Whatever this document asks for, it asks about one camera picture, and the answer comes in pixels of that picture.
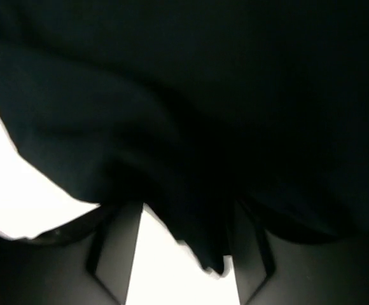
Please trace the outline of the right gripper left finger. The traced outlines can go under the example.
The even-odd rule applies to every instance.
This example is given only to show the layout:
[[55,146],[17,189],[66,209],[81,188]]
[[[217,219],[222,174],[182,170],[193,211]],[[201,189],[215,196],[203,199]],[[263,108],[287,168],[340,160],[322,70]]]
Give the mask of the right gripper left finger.
[[109,214],[95,231],[87,271],[115,304],[125,304],[143,205],[129,203]]

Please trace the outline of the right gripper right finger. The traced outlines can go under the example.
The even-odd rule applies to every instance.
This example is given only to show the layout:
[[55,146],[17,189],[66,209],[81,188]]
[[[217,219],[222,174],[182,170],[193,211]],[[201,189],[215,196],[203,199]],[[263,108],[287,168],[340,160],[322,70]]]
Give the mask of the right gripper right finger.
[[267,234],[242,201],[228,208],[226,231],[239,303],[251,304],[276,270]]

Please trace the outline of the black t shirt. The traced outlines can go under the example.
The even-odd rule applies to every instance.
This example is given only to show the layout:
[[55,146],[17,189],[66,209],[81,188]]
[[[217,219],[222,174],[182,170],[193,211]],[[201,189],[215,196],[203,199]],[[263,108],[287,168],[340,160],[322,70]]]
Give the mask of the black t shirt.
[[287,240],[369,231],[369,1],[0,1],[0,118],[217,273],[236,200]]

